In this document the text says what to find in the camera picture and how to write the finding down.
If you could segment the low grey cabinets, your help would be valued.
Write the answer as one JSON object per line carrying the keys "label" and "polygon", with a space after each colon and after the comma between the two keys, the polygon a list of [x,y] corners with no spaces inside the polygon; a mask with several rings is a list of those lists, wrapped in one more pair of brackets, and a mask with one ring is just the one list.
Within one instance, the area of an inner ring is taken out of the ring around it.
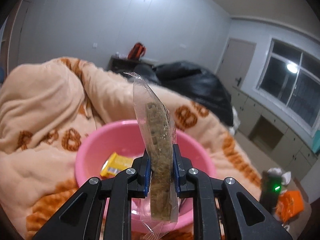
{"label": "low grey cabinets", "polygon": [[317,161],[311,148],[281,118],[240,89],[232,87],[231,98],[239,131],[301,181]]}

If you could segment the pink plastic basin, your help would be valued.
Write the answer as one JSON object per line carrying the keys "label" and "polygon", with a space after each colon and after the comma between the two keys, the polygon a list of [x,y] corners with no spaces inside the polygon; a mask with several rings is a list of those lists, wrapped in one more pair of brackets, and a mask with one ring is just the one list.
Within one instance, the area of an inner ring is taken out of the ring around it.
{"label": "pink plastic basin", "polygon": [[[178,207],[178,220],[171,230],[192,223],[195,239],[220,239],[214,193],[221,190],[222,181],[214,179],[214,165],[197,141],[178,132],[176,144],[181,156],[192,163],[188,180],[193,183],[194,192],[192,198],[184,198],[187,202]],[[135,120],[106,124],[84,140],[75,161],[79,189],[54,216],[68,237],[131,238],[131,223],[140,220],[140,214],[132,210],[132,200],[142,202],[146,198],[131,197],[131,181],[136,170],[131,166],[111,178],[102,178],[100,170],[113,152],[134,161],[142,157],[144,151],[145,145]]]}

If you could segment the red orange bag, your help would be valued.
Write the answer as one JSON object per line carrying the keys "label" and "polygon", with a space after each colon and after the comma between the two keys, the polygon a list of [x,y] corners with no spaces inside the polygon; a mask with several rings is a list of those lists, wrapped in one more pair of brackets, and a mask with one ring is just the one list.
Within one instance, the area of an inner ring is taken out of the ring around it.
{"label": "red orange bag", "polygon": [[145,53],[146,53],[146,47],[142,43],[137,42],[129,52],[127,59],[140,60],[140,58],[143,57]]}

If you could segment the black leather jacket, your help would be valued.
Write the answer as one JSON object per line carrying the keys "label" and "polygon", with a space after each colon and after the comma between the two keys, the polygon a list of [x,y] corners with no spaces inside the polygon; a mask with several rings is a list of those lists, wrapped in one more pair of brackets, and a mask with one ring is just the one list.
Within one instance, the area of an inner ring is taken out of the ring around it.
{"label": "black leather jacket", "polygon": [[188,61],[157,65],[138,64],[134,72],[145,81],[172,90],[206,107],[226,126],[233,126],[231,94],[211,71]]}

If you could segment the clear oat bar packet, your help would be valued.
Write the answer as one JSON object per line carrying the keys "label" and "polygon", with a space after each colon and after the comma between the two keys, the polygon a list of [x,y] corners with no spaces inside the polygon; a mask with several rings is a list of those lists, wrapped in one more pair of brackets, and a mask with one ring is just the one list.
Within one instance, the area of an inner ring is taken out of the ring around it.
{"label": "clear oat bar packet", "polygon": [[140,205],[147,228],[144,239],[160,239],[178,220],[179,200],[174,185],[175,123],[169,111],[143,78],[129,72],[133,81],[133,106],[151,164],[149,191]]}

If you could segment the yellow snack packet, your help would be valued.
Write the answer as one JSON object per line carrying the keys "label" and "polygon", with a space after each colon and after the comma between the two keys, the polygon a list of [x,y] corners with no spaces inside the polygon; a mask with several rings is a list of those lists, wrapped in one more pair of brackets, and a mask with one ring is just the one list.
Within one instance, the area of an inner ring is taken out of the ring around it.
{"label": "yellow snack packet", "polygon": [[130,168],[132,163],[133,158],[125,157],[113,152],[103,164],[100,170],[100,176],[102,178],[115,177],[119,172]]}

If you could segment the dark wooden desk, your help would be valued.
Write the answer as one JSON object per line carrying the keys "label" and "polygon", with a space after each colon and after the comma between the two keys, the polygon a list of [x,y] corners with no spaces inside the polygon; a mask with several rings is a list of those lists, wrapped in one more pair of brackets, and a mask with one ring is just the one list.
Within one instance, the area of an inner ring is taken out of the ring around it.
{"label": "dark wooden desk", "polygon": [[150,68],[153,68],[154,65],[141,60],[129,60],[127,58],[116,57],[116,55],[112,55],[110,61],[107,66],[108,71],[112,71],[115,73],[120,72],[131,72],[135,69],[135,67],[139,64],[146,64]]}

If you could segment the orange plastic bag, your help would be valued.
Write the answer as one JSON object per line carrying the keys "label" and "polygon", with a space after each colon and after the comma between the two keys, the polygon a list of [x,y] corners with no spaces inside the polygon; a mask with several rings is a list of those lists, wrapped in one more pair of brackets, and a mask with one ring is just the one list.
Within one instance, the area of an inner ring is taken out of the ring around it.
{"label": "orange plastic bag", "polygon": [[304,210],[302,195],[299,191],[286,191],[278,197],[276,215],[286,223]]}

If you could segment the window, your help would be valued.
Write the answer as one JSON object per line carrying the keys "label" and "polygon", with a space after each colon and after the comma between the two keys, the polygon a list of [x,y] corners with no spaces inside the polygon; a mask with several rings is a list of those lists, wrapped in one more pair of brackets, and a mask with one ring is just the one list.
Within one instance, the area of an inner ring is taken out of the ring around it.
{"label": "window", "polygon": [[257,90],[309,133],[319,122],[319,57],[273,39]]}

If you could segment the grey door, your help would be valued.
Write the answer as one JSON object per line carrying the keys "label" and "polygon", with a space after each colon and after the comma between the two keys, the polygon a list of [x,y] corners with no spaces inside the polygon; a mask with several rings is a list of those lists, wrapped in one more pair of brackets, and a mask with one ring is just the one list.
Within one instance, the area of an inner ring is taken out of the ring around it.
{"label": "grey door", "polygon": [[233,87],[240,88],[251,65],[256,43],[229,38],[217,77],[231,93]]}

